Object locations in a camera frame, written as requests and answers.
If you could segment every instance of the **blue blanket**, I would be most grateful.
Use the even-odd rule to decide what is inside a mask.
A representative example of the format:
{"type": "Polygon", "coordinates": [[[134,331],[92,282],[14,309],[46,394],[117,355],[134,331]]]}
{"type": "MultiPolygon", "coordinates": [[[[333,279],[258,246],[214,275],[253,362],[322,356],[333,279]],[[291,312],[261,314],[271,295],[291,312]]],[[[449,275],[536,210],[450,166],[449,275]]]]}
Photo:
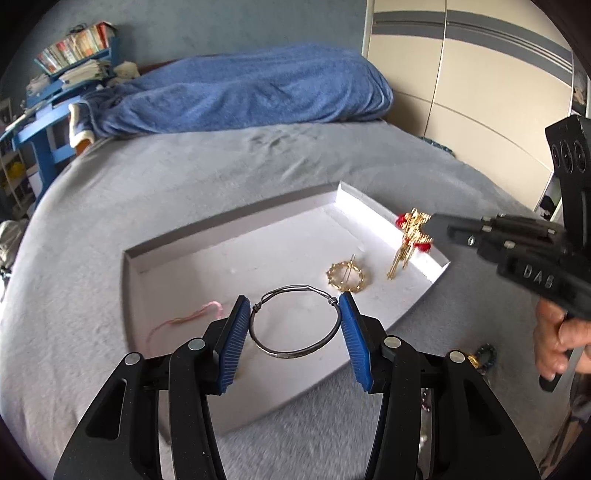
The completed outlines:
{"type": "Polygon", "coordinates": [[[313,44],[193,57],[73,105],[70,143],[125,134],[226,130],[298,122],[366,121],[394,95],[356,52],[313,44]]]}

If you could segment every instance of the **camera lens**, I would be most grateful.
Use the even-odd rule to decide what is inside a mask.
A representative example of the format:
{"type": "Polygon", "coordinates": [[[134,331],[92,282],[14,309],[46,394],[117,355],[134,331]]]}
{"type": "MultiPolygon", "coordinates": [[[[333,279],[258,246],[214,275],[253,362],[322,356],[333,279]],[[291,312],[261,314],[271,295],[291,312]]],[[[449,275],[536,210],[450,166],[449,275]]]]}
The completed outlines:
{"type": "Polygon", "coordinates": [[[552,162],[554,163],[554,168],[560,167],[560,155],[558,154],[558,147],[556,145],[552,145],[552,162]]]}
{"type": "Polygon", "coordinates": [[[568,146],[568,144],[564,141],[560,143],[560,157],[562,159],[562,165],[564,166],[564,169],[567,172],[572,173],[573,172],[573,154],[570,151],[570,147],[568,146]]]}
{"type": "Polygon", "coordinates": [[[587,158],[585,157],[585,150],[583,150],[583,146],[579,140],[574,142],[573,146],[573,153],[574,153],[574,161],[577,164],[577,168],[581,173],[585,171],[587,167],[587,158]]]}

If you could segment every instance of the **gray bedsheet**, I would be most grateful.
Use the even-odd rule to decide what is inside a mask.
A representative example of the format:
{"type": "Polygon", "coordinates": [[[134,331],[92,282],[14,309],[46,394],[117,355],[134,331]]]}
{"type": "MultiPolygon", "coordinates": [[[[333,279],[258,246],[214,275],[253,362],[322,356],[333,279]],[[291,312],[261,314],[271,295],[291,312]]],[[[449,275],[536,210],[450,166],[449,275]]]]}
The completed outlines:
{"type": "MultiPolygon", "coordinates": [[[[51,478],[77,422],[128,351],[123,250],[238,206],[339,180],[395,212],[527,212],[471,167],[382,122],[153,135],[99,143],[74,160],[22,242],[0,329],[0,413],[34,465],[51,478]]],[[[473,251],[438,247],[450,268],[393,331],[440,355],[494,344],[493,390],[539,459],[566,413],[566,392],[538,388],[534,299],[473,251]]],[[[360,477],[380,400],[342,369],[220,438],[228,478],[360,477]]],[[[169,459],[163,472],[173,477],[169,459]]]]}

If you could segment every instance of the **gold charm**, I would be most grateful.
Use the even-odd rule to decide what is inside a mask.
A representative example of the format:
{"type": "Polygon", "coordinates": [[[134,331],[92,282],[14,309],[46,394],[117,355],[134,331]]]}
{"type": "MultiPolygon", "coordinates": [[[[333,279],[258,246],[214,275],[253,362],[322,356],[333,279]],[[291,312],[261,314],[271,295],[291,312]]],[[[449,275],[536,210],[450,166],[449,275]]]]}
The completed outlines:
{"type": "Polygon", "coordinates": [[[398,264],[402,262],[402,268],[405,269],[416,249],[422,252],[428,252],[431,248],[433,239],[421,232],[420,226],[431,218],[428,213],[419,212],[413,208],[410,213],[401,215],[396,220],[396,226],[402,229],[402,245],[396,252],[392,266],[388,271],[388,279],[392,280],[396,276],[398,264]]]}
{"type": "Polygon", "coordinates": [[[349,261],[333,263],[328,269],[328,272],[326,272],[326,277],[329,279],[329,285],[333,286],[341,293],[346,291],[357,293],[365,286],[365,275],[363,274],[363,271],[355,265],[354,255],[349,261]],[[355,272],[357,276],[356,284],[350,282],[351,272],[355,272]],[[342,273],[342,276],[340,280],[337,280],[339,273],[342,273]]]}

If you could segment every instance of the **silver screw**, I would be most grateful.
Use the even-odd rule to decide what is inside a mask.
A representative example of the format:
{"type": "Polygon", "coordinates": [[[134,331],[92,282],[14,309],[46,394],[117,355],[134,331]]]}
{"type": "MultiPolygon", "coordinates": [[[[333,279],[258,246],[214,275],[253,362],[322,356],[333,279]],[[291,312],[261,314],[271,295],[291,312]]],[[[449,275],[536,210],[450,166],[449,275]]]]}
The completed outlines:
{"type": "Polygon", "coordinates": [[[384,345],[389,348],[398,348],[400,345],[402,345],[402,342],[398,337],[389,336],[384,339],[384,345]]]}
{"type": "Polygon", "coordinates": [[[125,365],[135,365],[139,362],[139,353],[130,353],[125,357],[125,365]]]}
{"type": "Polygon", "coordinates": [[[461,364],[466,359],[466,357],[462,352],[454,350],[453,352],[450,352],[449,359],[454,363],[461,364]]]}
{"type": "Polygon", "coordinates": [[[189,350],[196,352],[197,350],[201,350],[205,347],[205,340],[202,338],[194,338],[189,342],[189,350]]]}

